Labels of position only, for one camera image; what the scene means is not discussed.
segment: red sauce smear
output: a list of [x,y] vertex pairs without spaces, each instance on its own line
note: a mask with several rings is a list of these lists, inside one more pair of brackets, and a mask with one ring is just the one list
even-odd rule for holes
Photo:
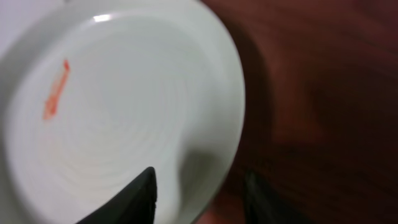
[[44,120],[52,119],[55,116],[55,114],[57,113],[58,102],[60,100],[61,93],[65,87],[65,84],[67,83],[69,73],[70,73],[69,62],[68,62],[68,60],[65,59],[63,61],[62,76],[59,77],[53,83],[53,85],[51,87],[51,93],[49,95],[49,98],[45,102],[44,115],[43,115]]

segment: white surface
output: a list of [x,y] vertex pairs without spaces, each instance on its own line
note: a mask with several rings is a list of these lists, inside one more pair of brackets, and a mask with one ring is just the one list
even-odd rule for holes
[[[57,114],[43,120],[64,59]],[[12,180],[37,223],[77,222],[147,166],[155,222],[190,223],[233,161],[243,75],[226,29],[199,2],[72,2],[0,62],[0,113]]]
[[0,58],[26,29],[62,6],[62,0],[0,0]]

